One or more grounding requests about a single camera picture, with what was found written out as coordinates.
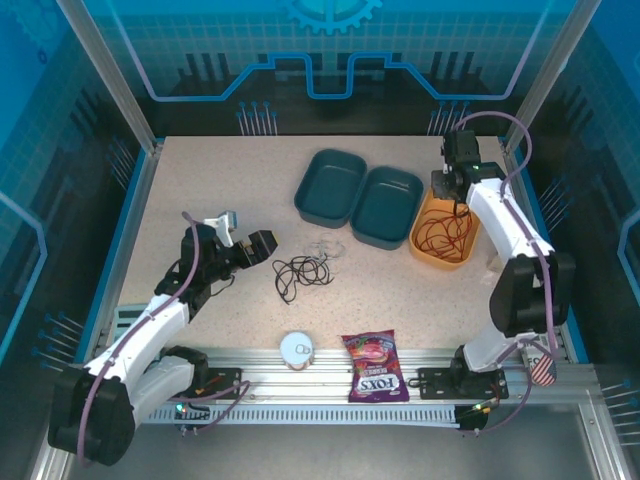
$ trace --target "fox's candy bag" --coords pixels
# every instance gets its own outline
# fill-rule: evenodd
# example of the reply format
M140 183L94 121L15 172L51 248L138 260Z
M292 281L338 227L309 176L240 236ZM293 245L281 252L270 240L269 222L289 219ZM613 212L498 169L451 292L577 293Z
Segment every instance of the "fox's candy bag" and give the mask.
M408 402L393 330L343 335L353 360L353 384L349 402Z

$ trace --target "speckled tabletop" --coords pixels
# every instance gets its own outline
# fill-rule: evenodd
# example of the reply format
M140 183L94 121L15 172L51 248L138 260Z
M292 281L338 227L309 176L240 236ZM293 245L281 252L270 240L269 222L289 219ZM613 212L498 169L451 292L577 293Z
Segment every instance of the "speckled tabletop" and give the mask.
M484 161L502 164L496 138L480 138ZM487 269L495 250L481 230L473 258L454 272L417 261L408 243L394 251L358 242L347 226L329 230L304 222L293 197L312 156L337 148L362 156L369 168L392 165L429 186L442 165L437 137L170 137L159 161L119 304L146 303L178 258L187 224L235 210L239 240L274 230L274 259L301 255L323 234L345 255L332 261L335 281L302 287L292 305L278 296L271 261L239 271L235 284L210 299L172 344L207 348L277 348L291 330L306 331L317 348L341 348L340 335L395 329L398 348L453 348L489 321L498 275Z

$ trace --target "robotic arm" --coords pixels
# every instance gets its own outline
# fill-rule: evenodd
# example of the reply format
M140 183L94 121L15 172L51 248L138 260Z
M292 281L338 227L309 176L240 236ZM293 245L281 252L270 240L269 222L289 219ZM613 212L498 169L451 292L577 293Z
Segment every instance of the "robotic arm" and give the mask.
M182 239L180 260L160 281L155 296L128 331L84 367L64 369L54 387L48 435L52 447L77 453L80 438L86 458L113 465L124 455L136 428L150 413L176 394L204 387L207 356L196 350L171 348L157 365L148 367L167 341L201 310L211 297L213 283L229 280L238 269L263 262L276 249L273 233L265 230L249 235L249 244L233 243L230 231L235 227L235 213L224 212L216 219L197 224L197 239L188 228ZM185 285L193 267L195 241L200 254L191 282L149 320L152 312ZM91 399L87 425L82 430L85 402L89 401L90 389L105 363L110 367Z
M482 222L505 265L489 303L492 323L462 346L452 361L453 383L464 394L465 382L473 383L478 378L476 374L499 369L514 344L522 345L547 332L539 254L549 265L551 285L547 288L552 291L555 326L567 319L575 264L570 256L556 253L540 237L508 184L501 192L505 175L495 162L482 163L473 131L447 133L442 152L444 168L432 172L434 196L467 204Z

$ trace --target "round white lid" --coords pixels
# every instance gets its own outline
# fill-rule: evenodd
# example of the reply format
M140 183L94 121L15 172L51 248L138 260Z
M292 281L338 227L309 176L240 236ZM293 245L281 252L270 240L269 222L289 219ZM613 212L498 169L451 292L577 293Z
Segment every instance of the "round white lid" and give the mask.
M313 343L306 333L291 332L280 342L280 354L289 365L302 365L313 355Z

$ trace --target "small flag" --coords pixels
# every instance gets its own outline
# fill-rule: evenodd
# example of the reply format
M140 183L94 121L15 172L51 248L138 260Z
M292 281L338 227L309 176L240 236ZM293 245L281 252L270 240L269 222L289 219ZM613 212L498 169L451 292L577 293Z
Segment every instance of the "small flag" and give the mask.
M542 387L553 385L558 378L556 362L549 355L542 355L531 369L533 383Z

